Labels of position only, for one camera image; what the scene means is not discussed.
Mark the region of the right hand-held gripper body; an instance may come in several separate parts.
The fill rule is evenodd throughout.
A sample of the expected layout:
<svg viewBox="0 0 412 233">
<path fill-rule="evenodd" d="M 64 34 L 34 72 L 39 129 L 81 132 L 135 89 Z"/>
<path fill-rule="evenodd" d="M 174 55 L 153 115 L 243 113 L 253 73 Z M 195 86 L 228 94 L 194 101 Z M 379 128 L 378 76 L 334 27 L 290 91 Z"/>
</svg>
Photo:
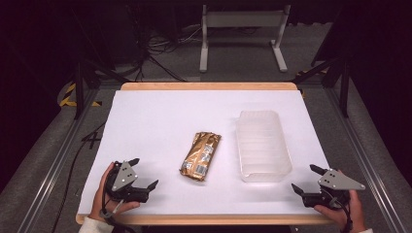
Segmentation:
<svg viewBox="0 0 412 233">
<path fill-rule="evenodd" d="M 332 210 L 340 210 L 350 201 L 350 190 L 365 190 L 359 183 L 334 169 L 326 169 L 326 173 L 318 180 L 318 193 L 305 193 L 301 196 L 303 205 L 313 208 L 317 205 Z"/>
</svg>

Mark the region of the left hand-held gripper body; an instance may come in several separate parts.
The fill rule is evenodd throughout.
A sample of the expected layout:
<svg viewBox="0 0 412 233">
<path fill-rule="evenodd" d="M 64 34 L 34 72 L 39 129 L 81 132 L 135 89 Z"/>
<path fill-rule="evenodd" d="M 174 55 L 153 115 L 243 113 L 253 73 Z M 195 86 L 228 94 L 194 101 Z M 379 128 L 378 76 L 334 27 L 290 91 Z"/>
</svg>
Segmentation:
<svg viewBox="0 0 412 233">
<path fill-rule="evenodd" d="M 115 201 L 146 203 L 149 199 L 147 188 L 133 187 L 137 175 L 128 161 L 114 163 L 105 182 L 104 190 Z"/>
</svg>

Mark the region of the clear plastic container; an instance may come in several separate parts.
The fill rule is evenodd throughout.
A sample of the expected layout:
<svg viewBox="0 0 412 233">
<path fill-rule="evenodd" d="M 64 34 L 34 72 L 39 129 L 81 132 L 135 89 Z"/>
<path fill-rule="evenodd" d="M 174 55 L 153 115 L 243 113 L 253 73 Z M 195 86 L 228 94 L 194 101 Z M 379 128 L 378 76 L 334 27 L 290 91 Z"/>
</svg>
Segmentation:
<svg viewBox="0 0 412 233">
<path fill-rule="evenodd" d="M 278 183 L 292 171 L 279 115 L 243 111 L 235 122 L 241 178 L 246 183 Z"/>
</svg>

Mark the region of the gold foil snack packet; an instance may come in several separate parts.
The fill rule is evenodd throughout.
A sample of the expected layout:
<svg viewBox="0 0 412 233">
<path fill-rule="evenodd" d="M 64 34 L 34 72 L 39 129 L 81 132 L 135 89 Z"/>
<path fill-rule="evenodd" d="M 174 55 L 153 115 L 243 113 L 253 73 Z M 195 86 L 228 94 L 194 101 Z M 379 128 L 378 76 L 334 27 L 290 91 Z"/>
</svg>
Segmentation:
<svg viewBox="0 0 412 233">
<path fill-rule="evenodd" d="M 213 132 L 196 133 L 181 165 L 180 174 L 204 182 L 221 137 Z"/>
</svg>

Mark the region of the person's left hand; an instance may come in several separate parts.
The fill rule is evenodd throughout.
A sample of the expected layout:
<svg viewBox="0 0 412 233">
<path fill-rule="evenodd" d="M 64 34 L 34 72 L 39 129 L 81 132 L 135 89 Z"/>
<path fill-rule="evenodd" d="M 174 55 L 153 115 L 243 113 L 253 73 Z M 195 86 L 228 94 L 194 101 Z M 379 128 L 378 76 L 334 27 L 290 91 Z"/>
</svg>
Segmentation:
<svg viewBox="0 0 412 233">
<path fill-rule="evenodd" d="M 98 189 L 95 192 L 92 208 L 90 214 L 87 217 L 97 219 L 100 221 L 106 221 L 106 219 L 100 214 L 102 208 L 105 208 L 108 212 L 113 213 L 113 216 L 120 216 L 122 213 L 136 209 L 140 206 L 139 202 L 127 202 L 125 204 L 119 204 L 113 201 L 107 194 L 104 193 L 105 182 L 110 171 L 114 168 L 114 163 L 111 162 L 101 177 L 101 181 Z"/>
</svg>

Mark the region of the person's right hand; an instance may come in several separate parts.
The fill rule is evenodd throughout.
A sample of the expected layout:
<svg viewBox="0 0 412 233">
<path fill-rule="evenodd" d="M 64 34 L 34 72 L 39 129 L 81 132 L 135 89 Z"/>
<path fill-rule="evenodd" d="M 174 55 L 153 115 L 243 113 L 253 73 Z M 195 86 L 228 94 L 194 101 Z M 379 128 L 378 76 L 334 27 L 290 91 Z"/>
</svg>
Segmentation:
<svg viewBox="0 0 412 233">
<path fill-rule="evenodd" d="M 364 214 L 362 210 L 361 200 L 355 190 L 350 190 L 350 202 L 346 210 L 350 214 L 353 228 L 350 233 L 361 233 L 367 230 L 365 226 Z M 325 206 L 317 205 L 314 210 L 331 219 L 343 231 L 347 224 L 347 216 L 344 210 L 334 211 Z"/>
</svg>

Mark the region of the black tripod stand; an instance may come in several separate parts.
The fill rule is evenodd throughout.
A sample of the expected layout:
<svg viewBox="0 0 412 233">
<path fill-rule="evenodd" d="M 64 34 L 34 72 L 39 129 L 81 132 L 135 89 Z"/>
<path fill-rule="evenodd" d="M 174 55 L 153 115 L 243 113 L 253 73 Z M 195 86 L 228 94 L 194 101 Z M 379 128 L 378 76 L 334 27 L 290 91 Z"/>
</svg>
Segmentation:
<svg viewBox="0 0 412 233">
<path fill-rule="evenodd" d="M 347 105 L 349 95 L 350 69 L 345 58 L 337 57 L 325 61 L 308 71 L 300 71 L 292 79 L 292 83 L 302 83 L 309 78 L 326 71 L 321 84 L 323 87 L 332 88 L 340 82 L 339 109 L 344 117 L 348 116 Z"/>
<path fill-rule="evenodd" d="M 117 81 L 118 83 L 128 83 L 128 79 L 115 73 L 114 71 L 105 68 L 97 62 L 81 59 L 75 68 L 75 90 L 76 90 L 76 114 L 75 119 L 79 119 L 86 110 L 86 95 L 87 89 L 97 89 L 100 85 L 100 79 L 96 74 L 96 71 L 103 73 L 110 79 Z"/>
</svg>

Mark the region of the yellow black floor tape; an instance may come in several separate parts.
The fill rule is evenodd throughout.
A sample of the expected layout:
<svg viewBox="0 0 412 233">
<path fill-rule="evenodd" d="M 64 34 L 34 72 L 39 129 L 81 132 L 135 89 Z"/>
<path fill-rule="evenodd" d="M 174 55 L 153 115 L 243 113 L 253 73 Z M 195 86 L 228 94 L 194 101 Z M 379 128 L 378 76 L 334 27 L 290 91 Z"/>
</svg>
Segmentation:
<svg viewBox="0 0 412 233">
<path fill-rule="evenodd" d="M 74 82 L 71 82 L 69 84 L 69 86 L 67 87 L 67 89 L 66 89 L 66 91 L 65 91 L 65 93 L 62 97 L 62 100 L 59 103 L 60 107 L 64 107 L 64 106 L 76 107 L 77 106 L 76 101 L 71 101 L 70 100 L 71 95 L 72 95 L 73 91 L 75 90 L 75 88 L 76 88 L 76 84 Z"/>
</svg>

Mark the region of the dark curtain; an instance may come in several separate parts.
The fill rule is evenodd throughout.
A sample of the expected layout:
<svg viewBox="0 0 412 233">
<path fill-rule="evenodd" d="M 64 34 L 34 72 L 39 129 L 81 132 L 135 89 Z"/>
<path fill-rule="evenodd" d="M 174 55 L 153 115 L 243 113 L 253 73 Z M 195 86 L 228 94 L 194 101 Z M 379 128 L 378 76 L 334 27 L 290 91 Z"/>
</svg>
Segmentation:
<svg viewBox="0 0 412 233">
<path fill-rule="evenodd" d="M 315 58 L 343 51 L 375 127 L 412 186 L 412 0 L 355 0 L 342 7 Z"/>
<path fill-rule="evenodd" d="M 60 112 L 73 68 L 49 0 L 0 0 L 0 192 Z"/>
</svg>

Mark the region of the white metal stand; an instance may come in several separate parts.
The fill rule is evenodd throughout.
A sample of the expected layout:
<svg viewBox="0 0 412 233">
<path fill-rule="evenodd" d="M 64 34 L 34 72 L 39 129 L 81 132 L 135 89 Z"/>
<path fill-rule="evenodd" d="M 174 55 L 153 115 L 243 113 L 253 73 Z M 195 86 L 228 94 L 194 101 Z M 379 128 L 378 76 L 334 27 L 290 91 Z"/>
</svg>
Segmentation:
<svg viewBox="0 0 412 233">
<path fill-rule="evenodd" d="M 208 29 L 224 27 L 276 27 L 276 38 L 269 42 L 275 55 L 279 70 L 288 71 L 284 56 L 281 52 L 281 42 L 290 15 L 291 5 L 276 11 L 244 11 L 244 12 L 213 12 L 202 6 L 202 46 L 199 60 L 199 71 L 205 73 L 208 69 Z"/>
</svg>

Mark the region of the aluminium floor rail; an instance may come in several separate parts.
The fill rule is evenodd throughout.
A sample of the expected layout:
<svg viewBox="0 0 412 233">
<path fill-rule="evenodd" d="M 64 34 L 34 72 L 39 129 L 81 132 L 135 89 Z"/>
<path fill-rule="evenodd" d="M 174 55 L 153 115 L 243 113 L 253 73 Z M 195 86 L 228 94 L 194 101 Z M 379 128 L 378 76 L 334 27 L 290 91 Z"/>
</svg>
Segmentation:
<svg viewBox="0 0 412 233">
<path fill-rule="evenodd" d="M 48 170 L 46 176 L 43 178 L 41 185 L 36 193 L 35 198 L 30 205 L 24 219 L 22 220 L 17 233 L 31 233 L 33 225 L 39 218 L 40 213 L 43 211 L 51 193 L 55 186 L 55 183 L 61 173 L 61 170 L 67 160 L 69 150 L 71 149 L 75 137 L 79 132 L 79 129 L 84 122 L 86 114 L 90 109 L 90 106 L 97 95 L 97 89 L 91 89 L 85 94 L 84 108 L 80 111 L 79 115 L 72 121 L 68 132 L 58 150 L 58 153 L 54 156 L 51 167 Z"/>
<path fill-rule="evenodd" d="M 393 233 L 404 233 L 406 228 L 401 221 L 399 215 L 397 214 L 393 202 L 390 200 L 390 196 L 387 192 L 387 189 L 377 173 L 377 171 L 373 168 L 372 163 L 368 159 L 367 153 L 363 148 L 361 141 L 358 137 L 356 130 L 354 129 L 350 119 L 345 117 L 339 105 L 339 99 L 337 94 L 333 89 L 326 88 L 325 89 L 326 96 L 329 99 L 333 109 L 336 111 L 338 115 L 339 121 L 343 125 L 345 132 L 351 142 L 351 146 L 355 151 L 355 158 L 358 162 L 360 169 L 367 181 L 368 187 L 377 202 L 383 217 L 388 224 L 389 228 L 392 230 Z"/>
</svg>

